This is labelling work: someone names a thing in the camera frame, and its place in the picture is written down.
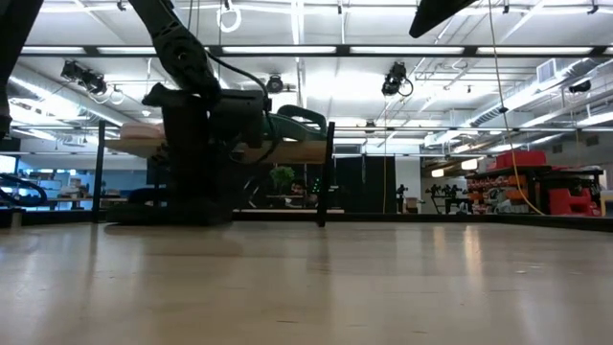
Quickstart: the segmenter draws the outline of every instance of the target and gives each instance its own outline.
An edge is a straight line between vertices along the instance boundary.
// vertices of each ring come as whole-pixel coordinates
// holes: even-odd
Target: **light wood floor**
[[[610,344],[613,236],[499,224],[0,234],[2,345]]]

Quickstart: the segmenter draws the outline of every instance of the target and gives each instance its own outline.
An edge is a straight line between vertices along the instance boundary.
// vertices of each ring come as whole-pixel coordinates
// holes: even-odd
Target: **black pole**
[[[326,139],[326,158],[322,169],[322,187],[319,191],[319,203],[317,205],[317,225],[319,225],[319,227],[326,226],[326,218],[328,215],[329,185],[334,165],[334,160],[332,159],[332,154],[334,152],[334,127],[335,123],[330,122],[328,125],[328,138]]]
[[[154,165],[153,188],[155,194],[153,196],[153,206],[160,207],[160,166],[157,162],[152,162]]]
[[[92,221],[100,222],[100,199],[102,195],[102,168],[104,165],[104,135],[106,121],[98,122],[98,154],[96,155],[96,176],[94,177],[94,206],[92,207]]]

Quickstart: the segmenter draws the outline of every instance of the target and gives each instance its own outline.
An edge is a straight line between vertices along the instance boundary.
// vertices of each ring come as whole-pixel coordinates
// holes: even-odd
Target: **ceiling duct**
[[[532,76],[528,80],[518,84],[513,89],[504,92],[503,99],[508,112],[513,111],[521,106],[534,102],[550,93],[558,90],[560,87],[568,87],[582,80],[592,78],[596,73],[601,72],[601,69],[611,68],[609,63],[612,59],[602,60],[593,58],[584,58],[579,61],[568,58],[551,59],[539,66],[539,73]],[[492,119],[502,115],[500,112],[500,100],[488,103],[476,109],[469,120],[465,121],[460,127],[478,127]],[[426,138],[428,145],[436,145],[447,142],[458,136],[458,133],[442,132],[432,134]]]

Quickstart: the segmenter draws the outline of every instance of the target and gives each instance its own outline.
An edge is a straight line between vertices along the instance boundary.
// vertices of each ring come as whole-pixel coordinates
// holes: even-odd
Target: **black frame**
[[[67,47],[67,48],[82,48],[82,53],[70,53],[70,52],[57,52],[57,53],[49,53],[49,52],[41,52],[41,53],[33,53],[28,52],[28,48],[35,50],[36,47],[56,47],[56,45],[26,45],[25,51],[21,54],[22,57],[39,57],[39,58],[158,58],[158,56],[152,51],[151,53],[108,53],[103,54],[100,51],[100,48],[150,48],[153,49],[152,46],[143,46],[143,45],[61,45],[57,47]],[[232,47],[248,47],[248,48],[266,48],[266,47],[286,47],[286,48],[296,48],[296,47],[334,47],[335,50],[330,53],[228,53],[224,52],[223,48],[232,48]],[[352,48],[362,48],[362,47],[391,47],[391,48],[417,48],[420,49],[415,53],[357,53],[352,52]],[[441,48],[463,48],[462,52],[459,54],[456,53],[443,53],[439,50]],[[498,45],[497,48],[591,48],[588,53],[581,54],[561,54],[561,53],[538,53],[538,54],[508,54],[508,53],[498,53],[499,58],[611,58],[606,51],[608,48],[612,46],[607,45]],[[481,45],[435,45],[435,44],[390,44],[390,45],[380,45],[380,44],[304,44],[300,46],[296,45],[209,45],[206,48],[209,51],[219,58],[266,58],[266,57],[300,57],[300,58],[494,58],[494,53],[478,53],[479,48],[489,48],[491,49],[491,45],[481,44]]]

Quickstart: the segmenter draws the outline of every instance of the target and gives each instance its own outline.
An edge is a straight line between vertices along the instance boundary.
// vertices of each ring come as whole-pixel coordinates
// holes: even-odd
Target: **wooden board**
[[[315,209],[242,209],[235,210],[235,213],[283,213],[283,214],[316,214]],[[342,215],[345,210],[328,210],[328,214]]]
[[[106,140],[106,147],[129,153],[142,158],[158,154],[158,148],[164,144],[163,139],[119,139]],[[249,149],[244,145],[237,151],[244,152],[243,161],[253,162],[266,153],[270,142],[265,142],[261,149]],[[326,157],[325,141],[282,142],[264,163],[278,164],[323,164]]]

